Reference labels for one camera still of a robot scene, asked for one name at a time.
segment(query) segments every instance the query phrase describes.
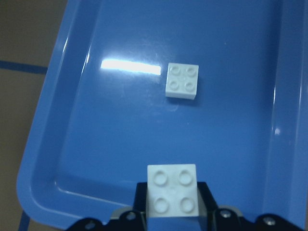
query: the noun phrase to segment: white lego brick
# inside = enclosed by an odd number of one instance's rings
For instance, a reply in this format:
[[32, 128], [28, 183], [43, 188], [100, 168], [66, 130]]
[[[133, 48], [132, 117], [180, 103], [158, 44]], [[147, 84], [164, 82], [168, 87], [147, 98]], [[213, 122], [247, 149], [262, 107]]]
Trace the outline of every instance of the white lego brick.
[[199, 216], [196, 166], [148, 165], [148, 217]]
[[169, 63], [166, 97], [193, 100], [197, 94], [198, 65]]

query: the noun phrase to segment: lego stud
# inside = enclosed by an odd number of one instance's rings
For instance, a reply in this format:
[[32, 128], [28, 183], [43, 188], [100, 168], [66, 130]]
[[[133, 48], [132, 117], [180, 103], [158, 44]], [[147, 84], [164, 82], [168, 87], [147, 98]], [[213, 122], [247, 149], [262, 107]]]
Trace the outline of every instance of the lego stud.
[[157, 213], [165, 213], [169, 209], [169, 203], [166, 199], [160, 197], [154, 201], [154, 209]]
[[158, 186], [165, 185], [167, 180], [168, 180], [168, 177], [167, 177], [166, 173], [161, 171], [161, 170], [156, 172], [155, 175], [154, 175], [154, 183]]
[[179, 68], [179, 66], [173, 66], [173, 67], [171, 68], [171, 73], [177, 76], [177, 75], [180, 73], [180, 68]]
[[180, 202], [180, 208], [184, 213], [190, 213], [194, 209], [194, 202], [191, 198], [184, 197]]
[[194, 84], [191, 82], [185, 83], [185, 89], [189, 92], [192, 92], [194, 90]]
[[196, 70], [195, 70], [195, 68], [188, 67], [188, 68], [186, 69], [186, 73], [187, 73], [188, 76], [194, 77], [195, 74], [196, 74]]
[[187, 170], [183, 170], [179, 174], [179, 182], [182, 185], [185, 186], [189, 185], [193, 181], [192, 179], [193, 179], [192, 175]]
[[176, 81], [171, 81], [169, 86], [172, 90], [177, 90], [179, 88], [179, 84]]

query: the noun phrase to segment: plastic tray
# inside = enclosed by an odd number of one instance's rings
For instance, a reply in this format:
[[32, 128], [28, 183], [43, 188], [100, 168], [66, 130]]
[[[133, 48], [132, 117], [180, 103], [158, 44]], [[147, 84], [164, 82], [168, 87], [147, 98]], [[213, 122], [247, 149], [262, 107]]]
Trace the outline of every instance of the plastic tray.
[[[165, 97], [169, 62], [199, 65], [195, 100]], [[69, 1], [17, 192], [41, 223], [107, 222], [148, 164], [195, 163], [219, 204], [304, 227], [307, 137], [307, 2]]]

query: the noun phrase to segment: tiled floor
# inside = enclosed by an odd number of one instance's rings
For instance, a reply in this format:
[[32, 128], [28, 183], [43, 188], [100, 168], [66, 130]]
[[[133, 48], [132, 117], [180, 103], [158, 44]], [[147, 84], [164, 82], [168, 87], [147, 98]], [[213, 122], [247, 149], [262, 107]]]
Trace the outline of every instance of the tiled floor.
[[[48, 66], [65, 0], [1, 0], [0, 61]], [[18, 230], [16, 177], [45, 76], [0, 69], [0, 230]], [[55, 229], [30, 222], [29, 231]]]

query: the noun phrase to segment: building block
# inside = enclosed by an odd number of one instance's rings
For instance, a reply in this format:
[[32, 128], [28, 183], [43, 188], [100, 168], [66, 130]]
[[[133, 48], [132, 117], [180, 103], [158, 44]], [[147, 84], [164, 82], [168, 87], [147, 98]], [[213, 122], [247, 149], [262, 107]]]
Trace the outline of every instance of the building block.
[[169, 63], [166, 97], [195, 99], [198, 70], [198, 65]]
[[196, 166], [148, 165], [148, 217], [199, 216]]

